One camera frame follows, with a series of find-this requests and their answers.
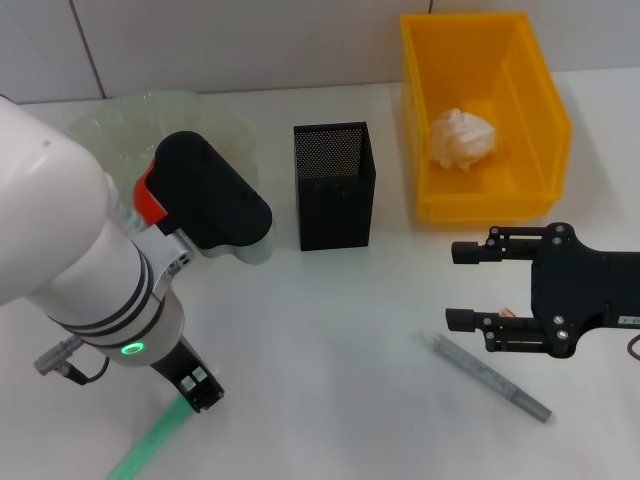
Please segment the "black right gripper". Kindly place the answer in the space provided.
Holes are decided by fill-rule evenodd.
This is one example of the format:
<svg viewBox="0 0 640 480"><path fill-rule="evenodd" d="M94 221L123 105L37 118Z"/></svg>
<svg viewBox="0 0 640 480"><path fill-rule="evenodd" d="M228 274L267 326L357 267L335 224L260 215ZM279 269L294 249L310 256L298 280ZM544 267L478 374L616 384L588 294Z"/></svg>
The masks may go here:
<svg viewBox="0 0 640 480"><path fill-rule="evenodd" d="M567 223L489 228L483 245L453 242L454 264L528 260L534 317L503 317L471 309L445 312L454 332L479 330L488 352L569 358L595 329L639 328L639 254L587 247Z"/></svg>

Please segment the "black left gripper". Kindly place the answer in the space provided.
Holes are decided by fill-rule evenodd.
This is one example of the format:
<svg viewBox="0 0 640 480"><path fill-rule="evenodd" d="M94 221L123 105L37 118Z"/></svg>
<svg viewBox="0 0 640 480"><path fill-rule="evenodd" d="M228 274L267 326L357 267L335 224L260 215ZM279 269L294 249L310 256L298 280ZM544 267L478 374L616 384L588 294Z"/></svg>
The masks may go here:
<svg viewBox="0 0 640 480"><path fill-rule="evenodd" d="M208 410L224 397L224 389L184 336L151 367L180 392L196 413Z"/></svg>

